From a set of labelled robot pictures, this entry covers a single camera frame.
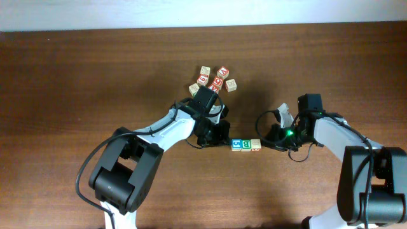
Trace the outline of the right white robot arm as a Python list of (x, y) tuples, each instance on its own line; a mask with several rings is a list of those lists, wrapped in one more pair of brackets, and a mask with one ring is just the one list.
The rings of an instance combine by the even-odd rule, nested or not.
[(301, 222), (306, 229), (379, 228), (406, 222), (406, 152), (386, 147), (328, 113), (319, 94), (298, 97), (298, 114), (282, 104), (263, 146), (292, 153), (305, 144), (327, 147), (341, 162), (336, 203)]

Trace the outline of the red letter U block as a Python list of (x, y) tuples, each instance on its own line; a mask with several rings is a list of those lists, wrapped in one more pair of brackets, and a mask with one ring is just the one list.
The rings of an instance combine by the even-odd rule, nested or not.
[(251, 139), (251, 150), (252, 151), (261, 150), (261, 140), (260, 139)]

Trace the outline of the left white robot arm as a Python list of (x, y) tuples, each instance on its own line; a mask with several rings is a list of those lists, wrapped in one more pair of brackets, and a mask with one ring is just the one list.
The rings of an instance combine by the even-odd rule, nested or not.
[(230, 124), (228, 108), (212, 106), (199, 111), (182, 103), (152, 125), (131, 131), (118, 128), (100, 143), (101, 151), (88, 185), (99, 200), (95, 206), (105, 216), (106, 228), (135, 228), (137, 210), (153, 184), (163, 154), (194, 134), (202, 148), (227, 144)]

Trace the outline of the green letter B block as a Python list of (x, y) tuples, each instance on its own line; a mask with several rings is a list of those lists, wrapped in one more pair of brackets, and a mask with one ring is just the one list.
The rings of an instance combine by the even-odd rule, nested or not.
[(251, 151), (251, 140), (250, 139), (242, 139), (242, 148), (241, 151)]

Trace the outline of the blue number 5 block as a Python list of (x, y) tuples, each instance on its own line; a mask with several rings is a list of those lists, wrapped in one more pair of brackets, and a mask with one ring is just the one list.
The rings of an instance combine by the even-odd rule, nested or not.
[(241, 139), (232, 139), (231, 140), (231, 150), (232, 151), (241, 151), (242, 150), (242, 140)]

